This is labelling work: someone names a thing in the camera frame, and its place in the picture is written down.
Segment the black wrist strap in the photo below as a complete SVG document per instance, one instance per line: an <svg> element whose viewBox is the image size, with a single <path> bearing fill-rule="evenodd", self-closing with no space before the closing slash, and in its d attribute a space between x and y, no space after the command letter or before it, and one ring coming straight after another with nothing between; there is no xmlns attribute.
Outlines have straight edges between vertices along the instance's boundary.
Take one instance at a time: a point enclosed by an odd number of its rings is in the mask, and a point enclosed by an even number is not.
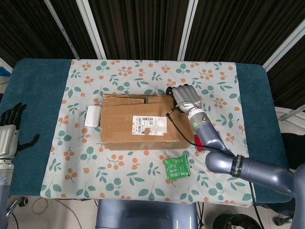
<svg viewBox="0 0 305 229"><path fill-rule="evenodd" d="M237 155L233 159L232 167L231 167L231 172L230 175L233 177L239 177L241 172L242 172L242 167L243 167L243 161L244 161L244 156L242 155Z"/></svg>

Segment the box flap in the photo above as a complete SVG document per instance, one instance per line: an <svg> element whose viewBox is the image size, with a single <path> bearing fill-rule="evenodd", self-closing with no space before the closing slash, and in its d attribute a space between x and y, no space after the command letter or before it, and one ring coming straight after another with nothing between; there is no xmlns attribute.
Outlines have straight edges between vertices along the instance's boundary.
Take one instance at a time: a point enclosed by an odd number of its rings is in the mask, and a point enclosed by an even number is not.
<svg viewBox="0 0 305 229"><path fill-rule="evenodd" d="M153 104L153 103L171 103L171 104L173 104L173 98L171 95L157 94L155 96L147 96L145 102L147 104Z"/></svg>
<svg viewBox="0 0 305 229"><path fill-rule="evenodd" d="M131 105L145 103L143 95L106 94L103 98L103 106Z"/></svg>

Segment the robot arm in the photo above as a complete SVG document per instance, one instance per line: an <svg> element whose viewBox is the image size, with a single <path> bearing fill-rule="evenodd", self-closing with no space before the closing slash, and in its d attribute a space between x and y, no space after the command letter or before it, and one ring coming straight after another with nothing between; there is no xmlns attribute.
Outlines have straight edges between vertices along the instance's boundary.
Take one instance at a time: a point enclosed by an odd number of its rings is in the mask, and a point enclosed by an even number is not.
<svg viewBox="0 0 305 229"><path fill-rule="evenodd" d="M190 85L170 88L180 110L188 115L194 130L202 144L218 148L206 156L206 166L215 173L230 174L243 180L259 184L295 197L295 216L291 229L299 229L305 225L305 164L295 174L279 165L244 158L241 155L230 156L224 152L229 150L214 129L208 116L201 109L201 100Z"/></svg>
<svg viewBox="0 0 305 229"><path fill-rule="evenodd" d="M12 211L11 208L7 212L10 183L14 170L11 159L16 156L18 151L33 146L39 139L39 135L35 135L31 142L23 145L19 144L19 127L25 107L26 105L18 103L0 116L0 229L7 228L7 217L10 216Z"/></svg>

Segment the green snack bag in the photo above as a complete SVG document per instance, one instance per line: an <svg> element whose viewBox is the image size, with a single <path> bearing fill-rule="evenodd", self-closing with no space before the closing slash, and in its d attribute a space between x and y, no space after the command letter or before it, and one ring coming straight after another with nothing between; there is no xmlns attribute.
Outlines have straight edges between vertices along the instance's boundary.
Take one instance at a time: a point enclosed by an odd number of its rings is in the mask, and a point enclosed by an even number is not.
<svg viewBox="0 0 305 229"><path fill-rule="evenodd" d="M165 159L165 170L169 180L175 180L191 175L186 155Z"/></svg>

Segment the cardboard box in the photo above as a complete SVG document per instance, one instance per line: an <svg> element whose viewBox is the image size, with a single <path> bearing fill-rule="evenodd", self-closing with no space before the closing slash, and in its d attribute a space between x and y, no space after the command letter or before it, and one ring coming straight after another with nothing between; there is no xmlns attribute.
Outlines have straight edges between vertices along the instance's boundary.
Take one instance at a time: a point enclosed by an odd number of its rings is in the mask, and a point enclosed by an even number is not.
<svg viewBox="0 0 305 229"><path fill-rule="evenodd" d="M153 95L143 99L142 95L105 95L104 101L107 102L103 103L101 112L101 138L110 150L183 149L189 146L165 116L173 107L169 97ZM175 111L171 117L182 133L193 141L193 130L186 114ZM153 126L144 129L137 125L140 119L141 124L150 122L144 121L145 118L151 119Z"/></svg>

